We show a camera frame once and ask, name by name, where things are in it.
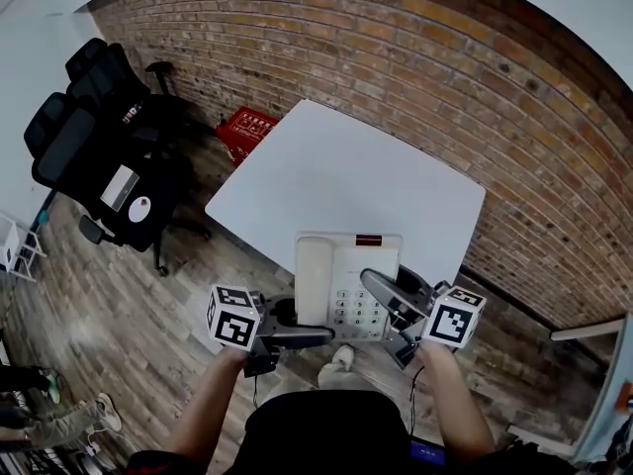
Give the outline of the white square table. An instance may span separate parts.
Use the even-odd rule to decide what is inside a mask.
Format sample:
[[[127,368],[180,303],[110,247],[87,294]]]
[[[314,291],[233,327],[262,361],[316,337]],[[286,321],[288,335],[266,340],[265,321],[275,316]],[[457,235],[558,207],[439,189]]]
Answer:
[[[289,272],[299,232],[395,234],[401,263],[454,282],[484,187],[326,106],[299,102],[225,181],[206,214]]]

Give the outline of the white desk telephone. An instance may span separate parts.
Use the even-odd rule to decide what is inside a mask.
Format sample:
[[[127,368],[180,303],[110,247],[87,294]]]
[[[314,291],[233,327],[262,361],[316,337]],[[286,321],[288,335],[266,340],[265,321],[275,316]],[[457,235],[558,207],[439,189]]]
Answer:
[[[361,281],[374,270],[398,275],[403,239],[397,235],[299,233],[295,306],[302,326],[329,328],[335,342],[379,342],[388,311]]]

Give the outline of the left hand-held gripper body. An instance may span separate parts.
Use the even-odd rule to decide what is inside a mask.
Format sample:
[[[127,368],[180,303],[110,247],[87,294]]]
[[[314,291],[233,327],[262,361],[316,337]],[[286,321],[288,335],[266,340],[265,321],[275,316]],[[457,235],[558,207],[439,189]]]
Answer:
[[[265,317],[259,293],[240,286],[213,285],[206,316],[211,340],[247,355],[246,378],[276,369],[278,356],[258,335]]]

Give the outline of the black device blue screen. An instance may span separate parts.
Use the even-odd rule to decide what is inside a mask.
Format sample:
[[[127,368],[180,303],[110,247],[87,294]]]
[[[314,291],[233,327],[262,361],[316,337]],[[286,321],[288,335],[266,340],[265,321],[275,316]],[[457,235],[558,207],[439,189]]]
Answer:
[[[446,465],[444,447],[420,439],[413,439],[410,442],[410,458],[417,464],[440,468]]]

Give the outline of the white metal rack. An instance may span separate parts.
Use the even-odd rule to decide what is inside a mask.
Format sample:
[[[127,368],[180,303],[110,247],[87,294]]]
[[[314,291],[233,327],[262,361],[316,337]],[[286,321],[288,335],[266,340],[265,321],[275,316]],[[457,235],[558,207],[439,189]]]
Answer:
[[[14,274],[19,278],[36,283],[37,278],[32,267],[38,258],[47,258],[38,233],[25,231],[25,236],[16,252],[17,260],[13,266]]]

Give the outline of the black office chair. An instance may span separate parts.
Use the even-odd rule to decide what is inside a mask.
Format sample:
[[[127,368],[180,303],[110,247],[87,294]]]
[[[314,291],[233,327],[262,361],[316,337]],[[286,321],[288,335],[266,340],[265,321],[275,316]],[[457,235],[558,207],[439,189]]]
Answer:
[[[86,103],[106,134],[131,153],[148,155],[189,133],[216,136],[214,128],[191,116],[190,102],[169,92],[166,75],[174,69],[169,61],[156,61],[145,69],[156,76],[159,94],[136,75],[120,44],[98,38],[85,43],[65,69],[70,79],[66,94]],[[141,105],[141,110],[124,125],[123,116],[134,105]]]
[[[131,153],[106,134],[86,103],[59,92],[52,93],[38,109],[24,140],[34,159],[33,179],[85,209],[78,227],[92,243],[127,245],[138,252],[151,249],[155,270],[166,276],[168,270],[160,257],[167,228],[210,238],[211,232],[204,224],[175,215],[195,181],[189,159],[170,147],[145,156]],[[100,197],[121,165],[139,179],[120,211],[115,212]],[[141,196],[150,199],[151,209],[143,221],[133,223],[129,207]]]

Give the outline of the person's white shoe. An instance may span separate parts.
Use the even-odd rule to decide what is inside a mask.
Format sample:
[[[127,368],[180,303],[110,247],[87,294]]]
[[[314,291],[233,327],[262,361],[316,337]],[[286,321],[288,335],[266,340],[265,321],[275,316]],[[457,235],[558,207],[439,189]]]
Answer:
[[[354,349],[350,345],[345,344],[333,354],[330,363],[338,372],[350,372],[354,358]]]

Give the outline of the red fire extinguisher box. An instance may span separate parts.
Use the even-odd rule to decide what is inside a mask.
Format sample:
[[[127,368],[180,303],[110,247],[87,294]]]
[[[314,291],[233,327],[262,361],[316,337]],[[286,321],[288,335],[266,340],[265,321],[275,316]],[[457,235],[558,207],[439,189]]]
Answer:
[[[278,123],[276,118],[241,106],[228,119],[220,114],[216,135],[233,166],[239,167]]]

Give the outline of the white rectangular box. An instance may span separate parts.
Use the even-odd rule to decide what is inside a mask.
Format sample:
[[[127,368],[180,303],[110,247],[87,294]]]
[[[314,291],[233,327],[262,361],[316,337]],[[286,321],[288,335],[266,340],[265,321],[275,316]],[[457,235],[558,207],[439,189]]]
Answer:
[[[100,200],[115,212],[119,212],[138,179],[139,176],[134,171],[121,165],[106,186]]]

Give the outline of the person's beige trousers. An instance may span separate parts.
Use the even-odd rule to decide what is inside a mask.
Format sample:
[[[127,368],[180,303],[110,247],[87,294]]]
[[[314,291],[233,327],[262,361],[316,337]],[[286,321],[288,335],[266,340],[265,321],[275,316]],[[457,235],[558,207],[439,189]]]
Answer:
[[[328,363],[317,376],[320,390],[366,390],[366,381],[351,369],[341,364]]]

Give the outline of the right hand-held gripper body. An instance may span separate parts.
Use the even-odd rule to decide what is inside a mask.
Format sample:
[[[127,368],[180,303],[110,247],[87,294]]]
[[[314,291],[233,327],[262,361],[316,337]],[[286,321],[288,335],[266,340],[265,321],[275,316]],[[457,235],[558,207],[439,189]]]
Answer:
[[[486,303],[485,297],[462,287],[435,287],[415,294],[395,287],[386,306],[390,328],[385,349],[404,369],[423,341],[463,348]]]

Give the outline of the person's right forearm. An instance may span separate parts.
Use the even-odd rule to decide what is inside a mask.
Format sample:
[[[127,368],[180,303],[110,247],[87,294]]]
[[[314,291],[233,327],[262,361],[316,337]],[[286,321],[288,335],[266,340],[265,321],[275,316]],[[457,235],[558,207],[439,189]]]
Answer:
[[[492,431],[448,346],[424,341],[416,351],[428,375],[441,436],[451,459],[469,465],[495,451]]]

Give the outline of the person's left forearm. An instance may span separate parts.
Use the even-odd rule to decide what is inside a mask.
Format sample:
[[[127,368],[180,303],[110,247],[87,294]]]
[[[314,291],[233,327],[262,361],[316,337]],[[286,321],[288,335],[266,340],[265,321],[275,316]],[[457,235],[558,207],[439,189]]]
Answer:
[[[245,351],[225,346],[202,376],[191,400],[176,421],[165,449],[207,468],[217,448],[227,408],[239,373],[247,361]]]

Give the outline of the pale blue table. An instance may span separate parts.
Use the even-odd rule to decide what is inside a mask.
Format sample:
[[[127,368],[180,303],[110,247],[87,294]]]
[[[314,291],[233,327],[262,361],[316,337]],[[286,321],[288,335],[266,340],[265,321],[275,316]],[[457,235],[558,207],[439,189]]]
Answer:
[[[508,426],[506,431],[523,441],[566,457],[573,463],[603,459],[613,436],[628,418],[627,400],[620,395],[628,391],[633,399],[633,314],[629,313],[616,321],[550,334],[552,340],[561,341],[609,333],[617,334],[614,350],[602,387],[578,440],[565,444],[515,425]]]

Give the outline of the round white disc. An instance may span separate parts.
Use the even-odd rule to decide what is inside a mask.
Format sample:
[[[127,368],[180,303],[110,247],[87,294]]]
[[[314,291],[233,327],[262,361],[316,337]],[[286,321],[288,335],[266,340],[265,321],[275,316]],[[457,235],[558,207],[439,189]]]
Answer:
[[[151,201],[146,196],[134,199],[129,207],[128,216],[131,222],[139,223],[143,221],[149,214],[151,209]]]

